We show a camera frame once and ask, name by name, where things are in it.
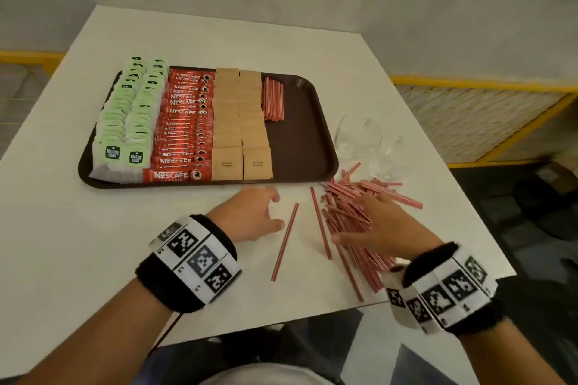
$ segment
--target pile of straws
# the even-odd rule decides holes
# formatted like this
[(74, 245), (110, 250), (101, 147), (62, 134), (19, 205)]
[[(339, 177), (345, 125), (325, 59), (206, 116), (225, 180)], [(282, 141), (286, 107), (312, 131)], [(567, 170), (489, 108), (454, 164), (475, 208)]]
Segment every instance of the pile of straws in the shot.
[[(313, 198), (313, 203), (315, 205), (315, 211), (317, 212), (317, 220), (319, 221), (319, 227), (322, 231), (323, 243), (325, 245), (325, 252), (327, 253), (327, 258), (332, 259), (331, 250), (329, 249), (329, 242), (327, 240), (327, 235), (325, 234), (325, 228), (322, 223), (322, 215), (325, 217), (325, 222), (327, 228), (331, 234), (347, 231), (347, 232), (368, 232), (372, 228), (372, 221), (369, 215), (365, 211), (365, 207), (354, 202), (357, 197), (362, 196), (364, 193), (369, 193), (370, 195), (376, 196), (379, 193), (386, 193), (394, 201), (398, 201), (402, 204), (410, 205), (418, 209), (423, 209), (423, 204), (411, 199), (404, 195), (398, 193), (394, 187), (401, 186), (398, 182), (382, 182), (377, 179), (371, 181), (361, 180), (356, 183), (352, 183), (350, 176), (361, 163), (357, 163), (351, 170), (342, 170), (342, 177), (339, 181), (332, 178), (328, 183), (326, 183), (327, 193), (322, 196), (321, 200), (325, 202), (325, 207), (320, 210), (317, 203), (317, 197), (315, 196), (315, 191), (311, 187), (311, 196)], [(277, 278), (278, 267), (281, 265), (281, 259), (283, 258), (283, 252), (287, 246), (287, 239), (289, 238), (289, 233), (297, 213), (298, 204), (295, 204), (293, 214), (291, 215), (291, 220), (289, 221), (287, 230), (285, 232), (285, 238), (279, 251), (279, 256), (277, 263), (275, 265), (275, 270), (273, 272), (273, 277), (271, 280), (275, 281)], [(359, 246), (339, 246), (337, 245), (337, 252), (339, 257), (343, 262), (343, 266), (347, 272), (347, 275), (351, 281), (351, 285), (357, 295), (359, 301), (364, 301), (363, 296), (357, 286), (357, 282), (353, 277), (349, 262), (345, 257), (343, 252), (345, 249), (350, 257), (351, 262), (355, 268), (357, 268), (364, 276), (365, 280), (371, 286), (373, 292), (378, 292), (383, 288), (383, 283), (381, 282), (380, 272), (385, 272), (392, 266), (395, 266), (394, 257), (383, 257), (377, 253), (366, 250), (365, 248)]]
[(263, 114), (265, 120), (285, 120), (283, 84), (268, 76), (263, 80)]

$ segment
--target clear glass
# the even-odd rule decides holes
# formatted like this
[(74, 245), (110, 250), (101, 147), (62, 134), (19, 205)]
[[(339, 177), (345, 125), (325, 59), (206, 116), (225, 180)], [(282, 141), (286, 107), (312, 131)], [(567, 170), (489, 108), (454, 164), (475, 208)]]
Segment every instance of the clear glass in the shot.
[(370, 159), (378, 151), (383, 134), (371, 119), (345, 115), (335, 134), (335, 151), (339, 160)]
[(405, 140), (399, 135), (384, 141), (369, 162), (369, 174), (382, 181), (401, 181), (409, 176), (404, 166)]

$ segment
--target yellow trim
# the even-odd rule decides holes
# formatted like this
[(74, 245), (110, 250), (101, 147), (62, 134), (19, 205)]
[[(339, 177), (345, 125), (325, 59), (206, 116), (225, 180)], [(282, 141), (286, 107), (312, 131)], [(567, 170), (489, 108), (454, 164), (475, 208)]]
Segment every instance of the yellow trim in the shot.
[(471, 81), (467, 79), (421, 78), (419, 76), (392, 76), (396, 85), (418, 85), (431, 87), (451, 87), (455, 89), (555, 91), (557, 93), (578, 93), (578, 86), (554, 86), (548, 84), (525, 84), (522, 82)]
[(512, 134), (506, 140), (504, 140), (499, 145), (495, 146), (491, 151), (487, 154), (481, 156), (477, 161), (478, 162), (489, 162), (490, 160), (494, 160), (495, 158), (499, 157), (500, 154), (507, 151), (509, 148), (513, 147), (517, 142), (522, 140), (524, 137), (529, 135), (531, 132), (537, 130), (539, 127), (544, 125), (547, 121), (552, 119), (555, 115), (560, 113), (563, 109), (565, 109), (568, 105), (574, 102), (574, 99), (578, 97), (577, 93), (569, 93), (564, 96), (560, 101), (553, 104), (548, 110), (544, 111), (541, 115), (539, 115), (534, 120), (527, 123), (524, 127), (519, 129), (517, 132)]
[(507, 162), (471, 162), (471, 163), (448, 163), (447, 167), (449, 169), (460, 169), (460, 168), (481, 168), (485, 166), (511, 166), (515, 164), (531, 164), (545, 162), (546, 160), (512, 160)]
[(52, 76), (64, 55), (59, 52), (0, 51), (0, 63), (40, 64), (44, 72)]

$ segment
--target black wristband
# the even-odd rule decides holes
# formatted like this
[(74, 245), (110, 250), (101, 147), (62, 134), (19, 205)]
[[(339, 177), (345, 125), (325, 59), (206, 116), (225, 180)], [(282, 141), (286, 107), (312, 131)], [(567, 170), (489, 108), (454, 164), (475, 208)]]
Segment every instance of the black wristband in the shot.
[[(403, 276), (403, 287), (408, 287), (416, 280), (433, 271), (439, 265), (452, 258), (459, 246), (448, 242), (416, 257), (406, 268)], [(493, 298), (490, 303), (475, 311), (472, 315), (446, 328), (456, 336), (475, 334), (495, 327), (505, 318), (502, 302)]]
[[(229, 237), (202, 214), (192, 214), (193, 220), (209, 230), (237, 260), (235, 245)], [(135, 271), (141, 283), (167, 308), (175, 312), (190, 313), (202, 309), (205, 304), (191, 289), (154, 253), (144, 259)]]

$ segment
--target mesh panel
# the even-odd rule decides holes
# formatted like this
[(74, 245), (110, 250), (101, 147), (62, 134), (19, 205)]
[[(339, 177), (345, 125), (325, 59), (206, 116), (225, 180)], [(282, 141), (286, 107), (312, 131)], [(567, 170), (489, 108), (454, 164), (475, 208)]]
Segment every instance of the mesh panel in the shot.
[(397, 85), (446, 163), (475, 162), (565, 93)]

